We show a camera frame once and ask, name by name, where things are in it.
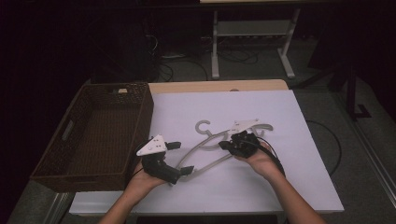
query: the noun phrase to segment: white board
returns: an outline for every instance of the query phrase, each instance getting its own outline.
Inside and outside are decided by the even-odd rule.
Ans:
[[[274,126],[264,138],[281,160],[287,179],[319,212],[343,211],[292,91],[231,91],[153,94],[150,135],[162,134],[166,142],[179,141],[181,149],[166,154],[166,163],[179,160],[207,135],[228,130],[235,120],[259,119]],[[228,151],[196,151],[184,165],[201,168]],[[103,214],[120,192],[80,192],[70,208],[78,215]],[[245,163],[231,158],[189,181],[154,189],[134,209],[138,215],[266,214],[282,211],[269,183]]]

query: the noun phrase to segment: gray carpet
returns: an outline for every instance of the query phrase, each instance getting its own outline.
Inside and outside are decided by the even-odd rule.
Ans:
[[[317,72],[306,67],[315,43],[314,40],[294,40],[291,43],[289,58],[296,74],[294,80],[286,78],[277,56],[276,46],[267,46],[266,50],[251,51],[258,55],[258,61],[253,64],[231,63],[219,59],[220,79],[282,78],[290,86],[297,84]],[[242,57],[236,51],[232,53]],[[203,81],[206,80],[206,76],[210,76],[209,53],[198,60],[181,59],[181,61],[184,62],[167,63],[174,70],[174,81]],[[396,209],[375,176],[361,142],[348,125],[348,120],[343,115],[344,110],[338,104],[339,97],[325,89],[329,78],[323,78],[306,90],[295,91],[305,118],[319,122],[332,130],[342,147],[343,157],[338,169],[332,175],[332,182],[346,211],[323,216],[329,223],[395,223]],[[366,133],[389,173],[396,176],[395,123],[377,102],[372,90],[360,80],[357,87],[357,103],[364,104],[373,116],[370,119],[360,119],[358,125]],[[330,171],[336,164],[339,153],[336,141],[322,126],[308,122],[308,127],[321,158]],[[43,223],[53,196],[53,192],[49,189],[36,183],[29,183],[9,223]],[[66,213],[61,223],[96,223],[97,221],[98,217],[78,217]],[[278,223],[283,221],[284,217],[280,214]],[[128,223],[135,223],[135,217],[131,217]]]

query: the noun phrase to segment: shelf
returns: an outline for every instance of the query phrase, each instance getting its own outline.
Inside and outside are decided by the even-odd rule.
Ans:
[[[284,21],[219,21],[218,36],[285,35],[290,20]]]

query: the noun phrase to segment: person's left hand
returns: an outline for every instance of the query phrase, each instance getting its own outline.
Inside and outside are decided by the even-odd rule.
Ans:
[[[147,174],[145,170],[143,170],[143,165],[140,161],[136,165],[136,168],[134,168],[134,176],[129,181],[124,193],[132,193],[140,201],[146,197],[152,189],[164,183],[164,180]]]

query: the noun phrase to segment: wicker basket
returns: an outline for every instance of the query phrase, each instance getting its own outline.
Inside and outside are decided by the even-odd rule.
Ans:
[[[147,83],[83,86],[31,179],[56,192],[125,189],[153,107]]]

